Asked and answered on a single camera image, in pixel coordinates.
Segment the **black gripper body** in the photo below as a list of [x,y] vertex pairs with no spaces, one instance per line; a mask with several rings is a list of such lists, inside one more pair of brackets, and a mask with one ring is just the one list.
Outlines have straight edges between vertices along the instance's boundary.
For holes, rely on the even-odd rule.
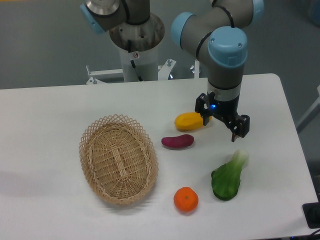
[[207,95],[207,107],[209,113],[216,119],[223,122],[229,129],[236,126],[236,118],[238,117],[238,103],[239,96],[232,100],[220,101],[215,99],[215,94],[209,93]]

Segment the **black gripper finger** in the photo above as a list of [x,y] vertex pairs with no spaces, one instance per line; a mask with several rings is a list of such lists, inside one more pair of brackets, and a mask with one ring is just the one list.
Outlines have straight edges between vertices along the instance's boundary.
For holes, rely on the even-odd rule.
[[248,115],[236,115],[231,127],[231,141],[235,142],[237,138],[244,138],[250,131],[250,117]]
[[210,111],[210,109],[207,106],[207,102],[208,102],[208,97],[206,94],[201,93],[195,101],[195,112],[200,114],[200,116],[202,117],[202,124],[204,126],[206,126],[211,118],[212,118],[212,112]]

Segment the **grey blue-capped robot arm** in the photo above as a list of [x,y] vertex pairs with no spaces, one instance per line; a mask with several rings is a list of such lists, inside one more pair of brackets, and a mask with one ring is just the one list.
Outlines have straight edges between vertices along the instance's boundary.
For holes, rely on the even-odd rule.
[[[126,82],[158,79],[156,49],[165,35],[162,20],[148,0],[87,0],[80,10],[96,33],[108,32],[123,53]],[[202,16],[179,14],[170,28],[175,44],[208,68],[207,92],[195,102],[204,124],[210,117],[223,122],[233,138],[244,138],[250,117],[237,112],[248,38],[243,28],[264,13],[262,0],[214,0]]]

